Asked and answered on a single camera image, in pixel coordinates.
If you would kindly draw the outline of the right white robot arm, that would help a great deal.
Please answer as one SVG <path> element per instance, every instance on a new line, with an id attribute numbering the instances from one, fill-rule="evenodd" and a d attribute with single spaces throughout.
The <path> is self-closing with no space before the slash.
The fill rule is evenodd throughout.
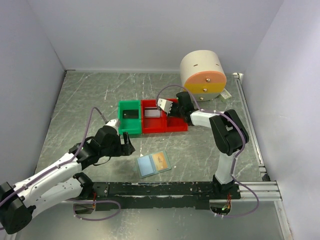
<path id="1" fill-rule="evenodd" d="M 212 193 L 223 199 L 234 189 L 232 178 L 236 158 L 249 142 L 249 135 L 234 109 L 224 112 L 198 110 L 186 91 L 176 94 L 177 102 L 172 103 L 170 117 L 183 119 L 189 126 L 211 129 L 215 145 L 219 150 L 218 167 L 212 178 Z"/>

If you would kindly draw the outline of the mint green card holder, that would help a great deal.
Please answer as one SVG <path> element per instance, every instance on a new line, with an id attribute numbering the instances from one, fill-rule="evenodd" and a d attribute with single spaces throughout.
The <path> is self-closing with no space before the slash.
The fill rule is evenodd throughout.
<path id="1" fill-rule="evenodd" d="M 156 170 L 155 164 L 152 159 L 153 153 L 149 155 L 140 156 L 136 159 L 136 165 L 137 165 L 138 174 L 140 178 L 143 179 L 143 178 L 157 175 L 159 173 L 166 172 L 172 169 L 167 153 L 165 151 L 159 151 L 159 152 L 164 152 L 166 161 L 168 164 L 168 169 L 161 170 L 161 171 Z"/>

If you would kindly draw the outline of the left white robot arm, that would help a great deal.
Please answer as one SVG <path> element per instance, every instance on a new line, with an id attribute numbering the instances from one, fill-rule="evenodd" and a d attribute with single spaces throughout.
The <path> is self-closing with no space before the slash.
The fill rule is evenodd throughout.
<path id="1" fill-rule="evenodd" d="M 59 160 L 13 185 L 0 185 L 0 229 L 12 235 L 33 218 L 68 199 L 89 199 L 94 192 L 84 169 L 102 157 L 130 156 L 135 151 L 129 134 L 115 125 L 104 125 L 95 136 L 75 144 Z"/>

